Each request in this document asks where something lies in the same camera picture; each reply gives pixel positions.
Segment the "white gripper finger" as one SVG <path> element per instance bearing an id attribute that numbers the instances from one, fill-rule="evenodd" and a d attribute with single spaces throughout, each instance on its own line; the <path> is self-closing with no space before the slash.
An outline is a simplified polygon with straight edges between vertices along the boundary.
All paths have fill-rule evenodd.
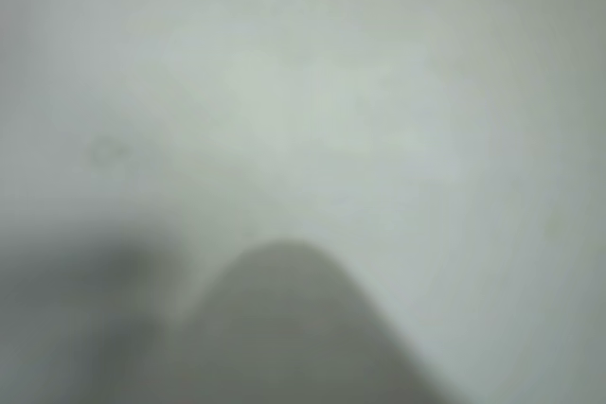
<path id="1" fill-rule="evenodd" d="M 354 277 L 278 240 L 240 255 L 183 329 L 177 403 L 446 403 Z"/>

